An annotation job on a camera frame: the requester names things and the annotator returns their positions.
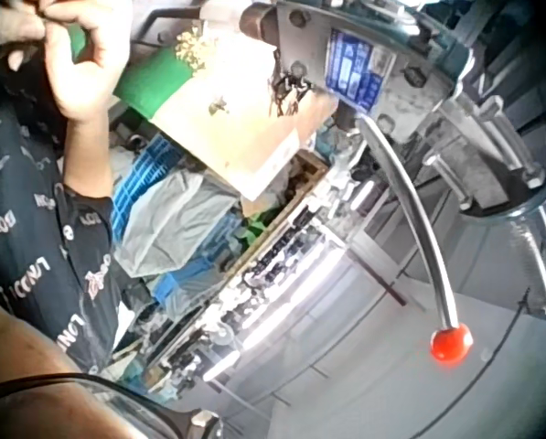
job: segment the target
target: black wire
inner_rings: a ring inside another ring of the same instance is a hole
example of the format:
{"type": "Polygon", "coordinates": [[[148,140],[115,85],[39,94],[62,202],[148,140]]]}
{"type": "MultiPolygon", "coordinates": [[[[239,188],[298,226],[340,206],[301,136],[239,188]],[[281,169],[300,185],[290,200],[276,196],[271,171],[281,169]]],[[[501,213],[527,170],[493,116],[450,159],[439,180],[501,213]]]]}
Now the black wire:
{"type": "Polygon", "coordinates": [[[530,288],[527,288],[527,291],[522,296],[522,299],[519,301],[519,308],[517,309],[517,312],[512,317],[512,320],[510,321],[509,326],[507,327],[507,330],[504,333],[504,336],[502,336],[502,339],[494,349],[494,352],[492,353],[492,357],[490,357],[490,360],[484,365],[484,367],[476,374],[476,376],[469,382],[469,384],[466,386],[465,389],[463,389],[459,395],[455,397],[453,401],[449,403],[445,409],[439,413],[430,423],[424,426],[421,430],[419,430],[417,433],[415,433],[413,436],[411,436],[409,439],[417,439],[421,436],[423,436],[425,433],[427,433],[429,430],[431,430],[439,421],[441,421],[452,409],[460,402],[464,397],[472,390],[472,388],[476,385],[476,383],[482,378],[482,375],[484,375],[484,372],[487,371],[487,369],[492,365],[494,362],[494,359],[506,343],[506,341],[509,339],[510,333],[512,332],[512,329],[517,323],[517,320],[519,320],[520,315],[522,314],[522,311],[524,309],[529,309],[529,304],[527,302],[527,298],[529,297],[529,290],[530,288]]]}

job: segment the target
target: hand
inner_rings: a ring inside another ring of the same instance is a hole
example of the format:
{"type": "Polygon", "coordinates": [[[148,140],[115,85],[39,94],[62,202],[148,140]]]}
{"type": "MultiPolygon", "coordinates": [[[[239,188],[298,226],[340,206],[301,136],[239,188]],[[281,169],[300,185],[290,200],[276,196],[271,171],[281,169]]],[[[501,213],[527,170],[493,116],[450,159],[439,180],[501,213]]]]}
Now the hand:
{"type": "MultiPolygon", "coordinates": [[[[45,37],[45,25],[37,16],[34,1],[6,0],[0,3],[0,46],[8,43],[39,41],[45,37]]],[[[18,70],[25,51],[16,48],[8,54],[8,65],[18,70]]]]}
{"type": "Polygon", "coordinates": [[[130,56],[131,0],[71,0],[43,8],[45,64],[57,105],[74,123],[88,123],[106,112],[108,101],[130,56]],[[74,64],[68,30],[78,23],[89,32],[92,55],[74,64]]]}

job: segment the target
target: dark patterned shirt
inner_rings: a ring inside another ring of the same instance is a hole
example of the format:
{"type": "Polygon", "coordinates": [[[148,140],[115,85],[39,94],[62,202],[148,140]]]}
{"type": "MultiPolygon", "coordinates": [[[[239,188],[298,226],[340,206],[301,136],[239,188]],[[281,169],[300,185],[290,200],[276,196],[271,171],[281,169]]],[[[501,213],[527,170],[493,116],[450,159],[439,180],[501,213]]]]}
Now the dark patterned shirt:
{"type": "Polygon", "coordinates": [[[64,187],[64,123],[37,106],[31,91],[0,78],[0,304],[95,373],[118,325],[112,200],[64,187]]]}

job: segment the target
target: red knob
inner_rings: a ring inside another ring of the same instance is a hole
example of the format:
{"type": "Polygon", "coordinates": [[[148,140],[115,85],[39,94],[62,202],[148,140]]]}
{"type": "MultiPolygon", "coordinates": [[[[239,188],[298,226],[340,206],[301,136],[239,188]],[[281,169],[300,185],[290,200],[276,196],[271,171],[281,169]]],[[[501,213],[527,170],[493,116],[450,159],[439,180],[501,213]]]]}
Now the red knob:
{"type": "Polygon", "coordinates": [[[434,332],[431,337],[431,355],[445,363],[458,362],[466,357],[473,344],[470,330],[461,323],[459,327],[434,332]]]}

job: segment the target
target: metal lever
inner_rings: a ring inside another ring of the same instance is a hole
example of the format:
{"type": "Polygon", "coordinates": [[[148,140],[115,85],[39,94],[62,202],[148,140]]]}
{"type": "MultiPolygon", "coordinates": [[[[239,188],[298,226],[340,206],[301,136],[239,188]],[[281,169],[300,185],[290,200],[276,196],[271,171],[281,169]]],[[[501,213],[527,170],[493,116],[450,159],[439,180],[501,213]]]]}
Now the metal lever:
{"type": "Polygon", "coordinates": [[[411,179],[384,134],[372,119],[360,115],[358,128],[380,168],[389,179],[392,191],[399,198],[402,211],[409,221],[412,234],[423,257],[425,268],[434,286],[435,302],[437,303],[442,329],[459,327],[454,293],[447,277],[444,257],[437,244],[429,217],[419,200],[411,179]]]}

